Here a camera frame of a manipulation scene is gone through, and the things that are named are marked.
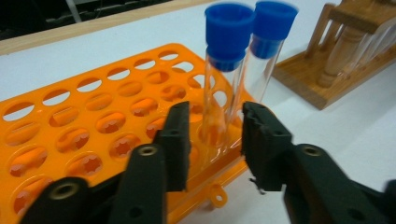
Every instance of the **test tube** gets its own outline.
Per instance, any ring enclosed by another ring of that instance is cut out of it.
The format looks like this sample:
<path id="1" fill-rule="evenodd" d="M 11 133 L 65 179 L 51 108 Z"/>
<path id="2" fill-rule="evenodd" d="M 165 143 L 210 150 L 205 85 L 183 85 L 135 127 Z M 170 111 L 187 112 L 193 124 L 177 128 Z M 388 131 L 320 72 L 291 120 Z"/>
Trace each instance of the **test tube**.
<path id="1" fill-rule="evenodd" d="M 370 45 L 368 46 L 367 50 L 364 51 L 364 54 L 361 56 L 359 60 L 359 67 L 361 67 L 362 65 L 366 65 L 374 58 L 375 51 L 380 46 L 380 43 L 382 42 L 382 39 L 384 38 L 386 33 L 387 32 L 383 32 L 373 35 L 373 40 L 370 42 Z"/>
<path id="2" fill-rule="evenodd" d="M 343 67 L 343 69 L 340 71 L 338 76 L 342 78 L 350 78 L 350 74 L 358 67 L 358 62 L 363 56 L 363 54 L 367 51 L 369 48 L 371 42 L 373 39 L 372 35 L 365 34 L 363 40 L 359 43 L 358 48 L 355 50 L 353 55 L 351 56 L 350 61 Z"/>
<path id="3" fill-rule="evenodd" d="M 253 36 L 235 97 L 237 103 L 234 104 L 233 119 L 238 118 L 244 91 L 251 97 L 248 100 L 262 102 L 277 57 L 297 13 L 296 7 L 285 3 L 263 1 L 256 4 Z"/>
<path id="4" fill-rule="evenodd" d="M 330 88 L 332 86 L 337 77 L 341 75 L 343 68 L 350 62 L 365 36 L 366 33 L 350 26 L 343 29 L 327 59 L 324 70 L 317 79 L 320 87 Z"/>
<path id="5" fill-rule="evenodd" d="M 386 31 L 384 37 L 381 40 L 381 43 L 378 45 L 378 48 L 375 50 L 374 57 L 388 50 L 395 42 L 396 42 L 396 25 L 393 25 L 389 27 L 388 30 Z"/>
<path id="6" fill-rule="evenodd" d="M 215 159 L 226 148 L 227 126 L 239 83 L 253 21 L 252 8 L 226 3 L 206 9 L 206 58 L 202 141 L 215 148 Z M 219 82 L 219 75 L 227 79 Z"/>

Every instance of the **wooden edge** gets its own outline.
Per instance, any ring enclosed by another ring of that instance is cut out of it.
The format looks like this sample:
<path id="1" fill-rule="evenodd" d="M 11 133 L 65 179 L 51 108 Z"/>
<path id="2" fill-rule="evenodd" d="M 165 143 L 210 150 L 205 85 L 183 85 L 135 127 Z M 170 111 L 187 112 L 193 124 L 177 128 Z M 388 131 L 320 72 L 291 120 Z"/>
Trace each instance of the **wooden edge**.
<path id="1" fill-rule="evenodd" d="M 327 24 L 329 23 L 329 14 L 334 8 L 335 4 L 327 3 L 324 5 L 320 13 L 317 26 L 315 27 L 314 33 L 312 34 L 311 40 L 309 41 L 308 48 L 305 51 L 306 58 L 312 57 L 317 51 L 320 39 L 323 36 Z"/>
<path id="2" fill-rule="evenodd" d="M 356 68 L 351 73 L 350 79 L 337 78 L 330 88 L 321 88 L 316 83 L 319 71 L 324 68 L 326 63 L 324 59 L 328 54 L 320 52 L 312 59 L 306 59 L 304 54 L 303 51 L 278 63 L 274 69 L 273 77 L 321 110 L 395 63 L 396 45 L 377 55 L 363 67 Z"/>
<path id="3" fill-rule="evenodd" d="M 396 6 L 372 0 L 347 1 L 334 8 L 329 18 L 365 33 L 378 34 L 396 24 Z"/>
<path id="4" fill-rule="evenodd" d="M 30 35 L 6 39 L 0 41 L 0 55 L 50 44 L 75 36 L 104 30 L 124 23 L 139 21 L 148 17 L 161 15 L 186 7 L 194 7 L 205 3 L 211 3 L 213 1 L 214 0 L 172 0 L 170 2 L 160 3 L 150 7 L 141 7 L 96 20 L 84 21 Z"/>

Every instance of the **metal screw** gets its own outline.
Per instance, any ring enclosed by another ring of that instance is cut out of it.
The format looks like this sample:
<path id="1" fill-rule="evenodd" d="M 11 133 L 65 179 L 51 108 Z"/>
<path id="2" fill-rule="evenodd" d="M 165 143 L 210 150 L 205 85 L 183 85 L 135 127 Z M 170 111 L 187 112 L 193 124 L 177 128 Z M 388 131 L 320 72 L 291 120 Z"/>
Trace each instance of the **metal screw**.
<path id="1" fill-rule="evenodd" d="M 157 153 L 156 147 L 141 147 L 139 148 L 139 154 L 142 156 L 152 156 Z"/>
<path id="2" fill-rule="evenodd" d="M 75 194 L 79 189 L 78 184 L 76 183 L 64 183 L 60 186 L 57 186 L 55 189 L 53 189 L 50 194 L 49 197 L 53 200 L 62 200 L 62 199 L 66 199 L 70 196 L 72 196 L 73 194 Z"/>
<path id="3" fill-rule="evenodd" d="M 308 156 L 320 156 L 320 151 L 314 147 L 304 147 L 303 152 Z"/>

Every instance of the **screw hole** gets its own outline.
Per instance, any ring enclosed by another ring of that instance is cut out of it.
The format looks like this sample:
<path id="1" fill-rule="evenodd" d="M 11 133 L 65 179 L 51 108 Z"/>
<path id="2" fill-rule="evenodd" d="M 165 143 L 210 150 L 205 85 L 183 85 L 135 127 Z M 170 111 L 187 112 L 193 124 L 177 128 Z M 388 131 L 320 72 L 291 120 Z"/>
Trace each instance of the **screw hole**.
<path id="1" fill-rule="evenodd" d="M 282 135 L 283 133 L 281 131 L 275 131 L 275 135 Z"/>
<path id="2" fill-rule="evenodd" d="M 178 130 L 172 130 L 171 134 L 177 135 L 178 134 Z"/>
<path id="3" fill-rule="evenodd" d="M 303 152 L 308 156 L 320 156 L 320 151 L 313 147 L 303 148 Z"/>
<path id="4" fill-rule="evenodd" d="M 353 217 L 354 219 L 356 219 L 358 221 L 363 221 L 365 219 L 364 214 L 361 211 L 357 210 L 357 209 L 349 208 L 349 209 L 347 209 L 347 213 L 351 217 Z"/>
<path id="5" fill-rule="evenodd" d="M 53 189 L 49 197 L 53 200 L 62 200 L 74 195 L 78 191 L 78 185 L 75 183 L 64 183 Z"/>
<path id="6" fill-rule="evenodd" d="M 137 218 L 137 217 L 141 217 L 143 215 L 143 210 L 139 207 L 133 207 L 130 211 L 129 211 L 129 216 L 131 218 Z"/>
<path id="7" fill-rule="evenodd" d="M 139 154 L 142 156 L 152 156 L 157 152 L 155 147 L 142 147 L 139 149 Z"/>

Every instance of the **wooden test tube rack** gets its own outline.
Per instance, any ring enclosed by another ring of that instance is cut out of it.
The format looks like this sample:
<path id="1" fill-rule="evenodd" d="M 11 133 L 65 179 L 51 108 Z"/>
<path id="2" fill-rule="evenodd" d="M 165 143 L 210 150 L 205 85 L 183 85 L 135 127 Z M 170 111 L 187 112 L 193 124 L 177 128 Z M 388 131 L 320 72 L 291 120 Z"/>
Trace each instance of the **wooden test tube rack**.
<path id="1" fill-rule="evenodd" d="M 332 23 L 324 35 L 330 21 Z M 359 45 L 361 34 L 381 34 L 395 25 L 396 5 L 391 1 L 349 0 L 339 6 L 327 4 L 307 50 L 278 63 L 273 76 L 310 104 L 323 109 L 396 62 L 396 45 L 393 44 L 364 66 L 355 68 L 348 78 L 336 74 L 350 59 L 352 49 Z M 352 34 L 345 34 L 347 29 L 352 30 Z M 342 38 L 346 38 L 346 45 L 335 48 Z M 325 77 L 325 69 L 333 74 Z"/>

